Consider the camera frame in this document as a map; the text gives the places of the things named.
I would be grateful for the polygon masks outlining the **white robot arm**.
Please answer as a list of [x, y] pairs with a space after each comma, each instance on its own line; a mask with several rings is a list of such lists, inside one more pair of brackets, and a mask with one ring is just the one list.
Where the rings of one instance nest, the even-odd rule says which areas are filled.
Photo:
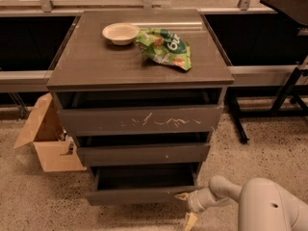
[[213, 176], [206, 188], [182, 192], [176, 198], [187, 203], [185, 231], [210, 207], [238, 203], [238, 231], [308, 231], [308, 205], [266, 178], [252, 178], [243, 186]]

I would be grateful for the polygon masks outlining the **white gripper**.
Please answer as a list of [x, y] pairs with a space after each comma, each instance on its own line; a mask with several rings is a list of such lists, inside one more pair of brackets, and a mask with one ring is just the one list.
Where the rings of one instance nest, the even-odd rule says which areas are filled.
[[184, 231], [191, 231], [197, 221], [197, 214], [206, 210], [205, 203], [207, 200], [207, 192], [198, 190], [194, 192], [181, 192], [174, 196], [180, 200], [188, 200], [188, 207], [193, 213], [186, 213]]

